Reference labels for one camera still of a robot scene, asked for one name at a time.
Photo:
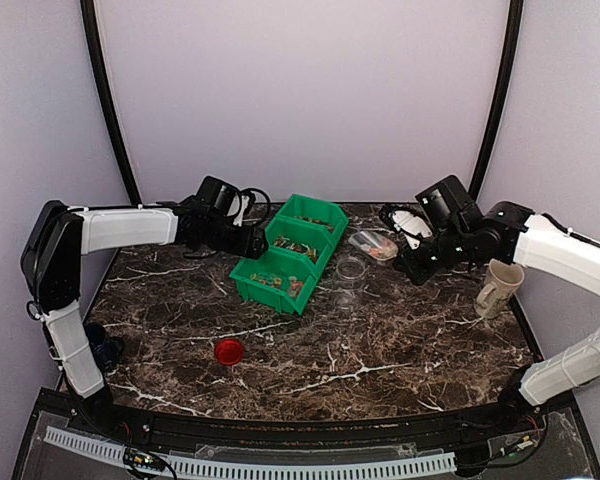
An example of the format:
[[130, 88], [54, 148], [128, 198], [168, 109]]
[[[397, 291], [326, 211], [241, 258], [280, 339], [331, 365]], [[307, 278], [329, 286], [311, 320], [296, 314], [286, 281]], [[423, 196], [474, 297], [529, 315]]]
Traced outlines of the metal scoop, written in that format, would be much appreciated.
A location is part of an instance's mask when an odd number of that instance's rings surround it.
[[392, 260], [398, 254], [398, 246], [375, 231], [358, 231], [348, 238], [348, 243], [380, 262]]

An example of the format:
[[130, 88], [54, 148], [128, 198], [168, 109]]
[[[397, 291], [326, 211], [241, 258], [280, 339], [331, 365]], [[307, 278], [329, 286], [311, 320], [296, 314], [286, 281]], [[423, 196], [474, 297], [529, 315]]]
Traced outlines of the clear glass jar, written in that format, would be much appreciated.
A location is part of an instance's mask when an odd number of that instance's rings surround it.
[[341, 310], [352, 310], [360, 300], [367, 268], [363, 260], [354, 256], [343, 256], [335, 267], [332, 298]]

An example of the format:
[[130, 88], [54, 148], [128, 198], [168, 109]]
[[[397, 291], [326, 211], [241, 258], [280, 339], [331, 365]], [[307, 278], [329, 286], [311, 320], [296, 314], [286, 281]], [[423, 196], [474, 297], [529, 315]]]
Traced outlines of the green bin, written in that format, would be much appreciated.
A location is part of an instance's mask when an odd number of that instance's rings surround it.
[[306, 256], [275, 248], [258, 260], [242, 259], [230, 278], [244, 301], [298, 315], [304, 312], [319, 279]]
[[341, 238], [336, 230], [286, 216], [276, 216], [265, 229], [269, 250], [300, 260], [318, 278]]

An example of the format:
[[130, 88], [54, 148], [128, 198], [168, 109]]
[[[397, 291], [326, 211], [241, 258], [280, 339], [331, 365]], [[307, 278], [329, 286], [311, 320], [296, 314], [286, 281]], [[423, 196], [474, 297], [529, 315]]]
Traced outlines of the green bin end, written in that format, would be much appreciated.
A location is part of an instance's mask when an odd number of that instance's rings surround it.
[[341, 235], [349, 224], [349, 218], [338, 204], [299, 194], [287, 200], [278, 216], [325, 226], [331, 235]]

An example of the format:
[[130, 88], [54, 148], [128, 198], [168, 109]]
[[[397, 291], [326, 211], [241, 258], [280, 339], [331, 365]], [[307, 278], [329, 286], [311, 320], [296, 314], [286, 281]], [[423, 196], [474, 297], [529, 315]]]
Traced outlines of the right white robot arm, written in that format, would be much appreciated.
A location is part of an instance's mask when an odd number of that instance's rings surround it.
[[[406, 246], [393, 261], [412, 284], [425, 284], [442, 269], [458, 264], [498, 260], [549, 274], [600, 298], [600, 243], [559, 225], [548, 214], [511, 202], [500, 202], [482, 213], [474, 204], [425, 214], [393, 204], [379, 217], [403, 234]], [[490, 424], [501, 434], [514, 432], [542, 405], [575, 387], [600, 377], [600, 327], [553, 357], [518, 371], [500, 394]]]

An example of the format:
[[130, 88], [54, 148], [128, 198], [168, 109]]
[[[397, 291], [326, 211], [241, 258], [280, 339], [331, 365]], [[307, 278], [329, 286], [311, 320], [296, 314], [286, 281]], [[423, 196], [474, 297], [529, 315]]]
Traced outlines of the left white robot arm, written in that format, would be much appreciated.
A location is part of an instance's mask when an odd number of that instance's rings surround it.
[[101, 252], [146, 245], [204, 246], [247, 259], [268, 249], [263, 228], [243, 223], [241, 211], [221, 214], [195, 201], [87, 207], [51, 200], [43, 206], [20, 258], [30, 295], [26, 311], [42, 324], [69, 386], [89, 399], [81, 417], [100, 436], [114, 435], [121, 415], [97, 397], [108, 386], [84, 327], [83, 266]]

